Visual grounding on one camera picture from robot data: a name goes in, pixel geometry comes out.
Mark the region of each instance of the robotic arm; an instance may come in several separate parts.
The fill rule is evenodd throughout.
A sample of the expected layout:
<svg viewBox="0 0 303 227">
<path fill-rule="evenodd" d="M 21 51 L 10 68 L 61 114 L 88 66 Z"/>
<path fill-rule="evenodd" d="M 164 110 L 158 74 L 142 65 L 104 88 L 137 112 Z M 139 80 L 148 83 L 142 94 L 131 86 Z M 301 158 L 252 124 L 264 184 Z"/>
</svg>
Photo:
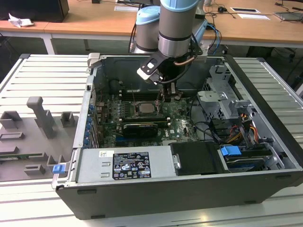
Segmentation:
<svg viewBox="0 0 303 227">
<path fill-rule="evenodd" d="M 181 78 L 201 54 L 200 43 L 207 20 L 193 35 L 196 9 L 204 0 L 160 0 L 160 7 L 138 11 L 135 53 L 153 53 L 137 73 L 154 84 L 170 85 Z"/>
</svg>

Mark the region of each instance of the black plastic cover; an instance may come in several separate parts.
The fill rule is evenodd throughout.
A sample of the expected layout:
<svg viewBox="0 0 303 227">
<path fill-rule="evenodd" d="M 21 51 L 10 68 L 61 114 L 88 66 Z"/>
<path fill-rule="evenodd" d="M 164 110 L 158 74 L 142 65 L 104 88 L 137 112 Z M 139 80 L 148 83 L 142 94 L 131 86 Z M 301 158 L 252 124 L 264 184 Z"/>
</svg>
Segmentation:
<svg viewBox="0 0 303 227">
<path fill-rule="evenodd" d="M 171 143 L 172 155 L 178 155 L 181 168 L 176 170 L 178 176 L 222 174 L 224 168 L 214 142 Z"/>
</svg>

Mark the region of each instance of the barcode sticker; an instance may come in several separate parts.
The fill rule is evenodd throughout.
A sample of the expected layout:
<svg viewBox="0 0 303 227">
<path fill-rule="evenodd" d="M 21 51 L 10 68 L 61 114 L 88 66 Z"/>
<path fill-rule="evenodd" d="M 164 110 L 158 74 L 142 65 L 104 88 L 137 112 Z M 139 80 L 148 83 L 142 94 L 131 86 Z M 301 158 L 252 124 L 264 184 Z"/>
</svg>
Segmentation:
<svg viewBox="0 0 303 227">
<path fill-rule="evenodd" d="M 99 157 L 112 157 L 114 152 L 114 150 L 101 150 L 99 151 Z"/>
</svg>

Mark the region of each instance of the white paper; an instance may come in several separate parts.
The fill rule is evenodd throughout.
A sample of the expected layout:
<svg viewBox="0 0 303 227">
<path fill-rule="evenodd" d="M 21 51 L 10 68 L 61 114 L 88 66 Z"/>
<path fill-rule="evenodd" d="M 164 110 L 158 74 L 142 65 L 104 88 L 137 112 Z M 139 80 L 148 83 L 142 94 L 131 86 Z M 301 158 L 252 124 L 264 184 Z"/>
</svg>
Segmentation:
<svg viewBox="0 0 303 227">
<path fill-rule="evenodd" d="M 10 13 L 9 13 L 9 22 L 16 27 L 34 25 L 30 19 L 20 19 L 12 16 Z"/>
<path fill-rule="evenodd" d="M 127 12 L 137 12 L 138 7 L 129 7 L 129 6 L 115 6 L 115 11 L 127 11 Z"/>
<path fill-rule="evenodd" d="M 242 14 L 242 13 L 238 13 L 239 17 L 241 17 L 242 19 L 258 19 L 258 20 L 270 20 L 268 17 L 264 16 L 264 15 L 251 15 L 251 14 Z"/>
</svg>

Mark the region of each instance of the yellow wire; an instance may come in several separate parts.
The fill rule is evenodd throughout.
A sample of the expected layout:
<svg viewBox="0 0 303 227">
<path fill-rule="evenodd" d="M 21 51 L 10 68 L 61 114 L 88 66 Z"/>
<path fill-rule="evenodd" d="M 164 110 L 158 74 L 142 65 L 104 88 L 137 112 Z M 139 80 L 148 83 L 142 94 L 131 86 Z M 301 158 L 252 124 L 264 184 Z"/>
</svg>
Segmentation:
<svg viewBox="0 0 303 227">
<path fill-rule="evenodd" d="M 257 135 L 257 131 L 254 127 L 250 127 L 253 131 L 254 131 L 254 139 L 255 139 L 255 142 L 257 143 L 258 142 L 258 135 Z"/>
<path fill-rule="evenodd" d="M 236 140 L 237 138 L 239 138 L 240 136 L 242 136 L 241 132 L 239 132 L 235 137 L 233 137 L 232 139 L 230 139 L 229 141 L 227 141 L 228 143 L 233 142 L 234 140 Z"/>
</svg>

